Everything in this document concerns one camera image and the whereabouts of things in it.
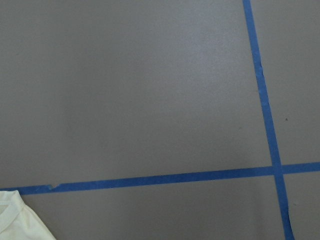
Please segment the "cream long-sleeve printed shirt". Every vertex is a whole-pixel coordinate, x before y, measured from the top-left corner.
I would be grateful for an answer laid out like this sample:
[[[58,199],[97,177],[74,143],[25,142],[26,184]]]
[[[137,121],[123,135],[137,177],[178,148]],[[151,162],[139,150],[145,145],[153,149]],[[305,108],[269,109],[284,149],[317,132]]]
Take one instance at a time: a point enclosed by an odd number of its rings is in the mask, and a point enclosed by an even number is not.
[[[54,240],[55,237],[22,200],[20,193],[0,192],[0,238],[2,240]]]

